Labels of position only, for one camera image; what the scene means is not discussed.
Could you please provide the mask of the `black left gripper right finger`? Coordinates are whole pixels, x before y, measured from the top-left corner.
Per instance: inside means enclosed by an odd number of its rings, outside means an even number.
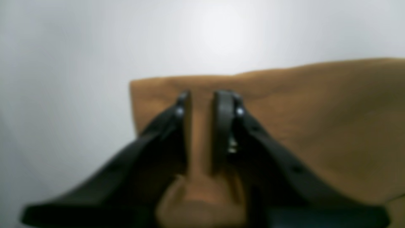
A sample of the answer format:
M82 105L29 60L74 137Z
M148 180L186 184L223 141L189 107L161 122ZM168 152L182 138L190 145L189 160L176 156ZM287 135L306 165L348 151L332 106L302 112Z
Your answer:
M215 91L213 108L213 171L236 169L248 228L388 227L383 206L360 203L327 185L266 132L240 95Z

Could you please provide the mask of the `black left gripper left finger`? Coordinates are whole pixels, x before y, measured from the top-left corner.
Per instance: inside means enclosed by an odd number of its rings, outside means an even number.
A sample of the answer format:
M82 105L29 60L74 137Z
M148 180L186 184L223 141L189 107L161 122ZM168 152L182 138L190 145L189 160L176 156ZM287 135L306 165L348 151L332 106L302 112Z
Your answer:
M62 196L26 206L21 222L35 228L155 228L157 202L187 166L189 99L188 91L180 93L95 174Z

